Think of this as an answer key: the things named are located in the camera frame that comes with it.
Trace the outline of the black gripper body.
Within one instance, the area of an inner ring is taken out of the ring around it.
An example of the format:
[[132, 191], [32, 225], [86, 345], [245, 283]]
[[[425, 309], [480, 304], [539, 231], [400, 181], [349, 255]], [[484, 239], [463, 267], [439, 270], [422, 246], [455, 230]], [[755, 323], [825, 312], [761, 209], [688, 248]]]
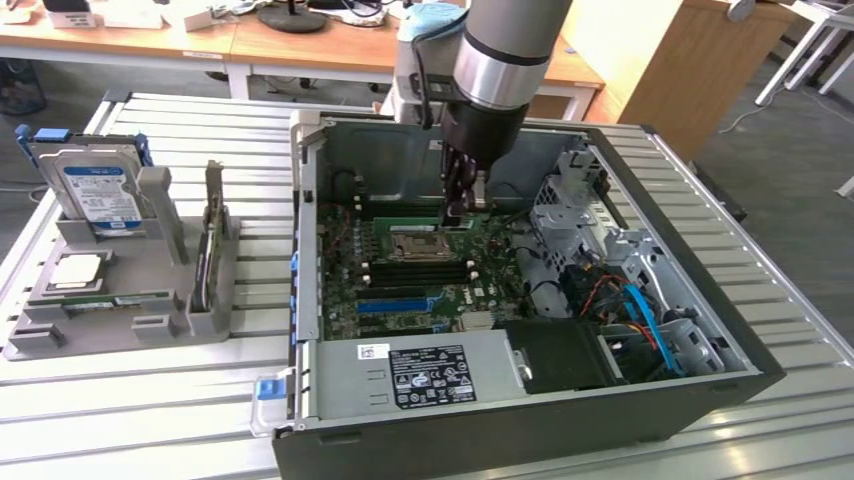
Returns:
[[441, 169], [465, 156], [479, 170], [489, 170], [512, 149], [527, 111], [528, 105], [495, 110], [473, 102], [447, 102], [440, 120]]

